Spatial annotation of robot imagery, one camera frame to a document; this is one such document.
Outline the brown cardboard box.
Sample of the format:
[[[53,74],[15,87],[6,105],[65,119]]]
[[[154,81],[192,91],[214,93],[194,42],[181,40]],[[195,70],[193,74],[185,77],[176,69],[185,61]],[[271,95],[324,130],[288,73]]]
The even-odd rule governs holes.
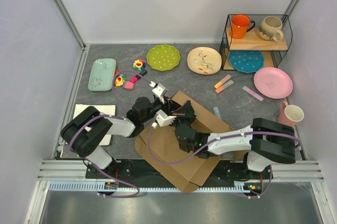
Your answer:
[[[192,123],[192,128],[199,132],[224,133],[234,130],[182,91],[176,92],[172,96],[172,100],[179,105],[184,105],[188,100],[191,101],[196,113],[196,120]],[[186,153],[180,149],[173,126],[158,126],[151,131],[151,126],[148,125],[136,138],[135,150],[156,171],[184,193],[193,192],[204,185],[221,160],[221,157],[218,156],[208,159],[192,157],[177,165],[164,165],[157,162],[155,158],[163,162],[178,162],[192,154],[192,152]]]

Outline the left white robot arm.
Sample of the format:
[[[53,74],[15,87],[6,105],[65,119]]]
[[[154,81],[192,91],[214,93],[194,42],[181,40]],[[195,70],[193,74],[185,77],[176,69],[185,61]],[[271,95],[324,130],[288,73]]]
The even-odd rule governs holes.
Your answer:
[[[89,106],[62,128],[61,137],[79,157],[95,164],[103,178],[111,178],[116,161],[100,146],[103,138],[107,134],[136,137],[144,130],[144,123],[153,119],[159,110],[169,114],[172,108],[173,103],[167,97],[163,102],[159,98],[151,102],[140,97],[125,117],[103,114]]]

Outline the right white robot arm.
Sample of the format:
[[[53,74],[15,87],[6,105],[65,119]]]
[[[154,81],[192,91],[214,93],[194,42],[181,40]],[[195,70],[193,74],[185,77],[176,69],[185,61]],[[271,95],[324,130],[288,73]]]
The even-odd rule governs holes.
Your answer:
[[[171,125],[182,151],[202,159],[246,151],[241,172],[249,179],[273,163],[295,163],[295,149],[301,146],[292,127],[263,118],[255,118],[251,125],[236,131],[202,133],[192,128],[196,114],[190,101],[170,114],[175,117]]]

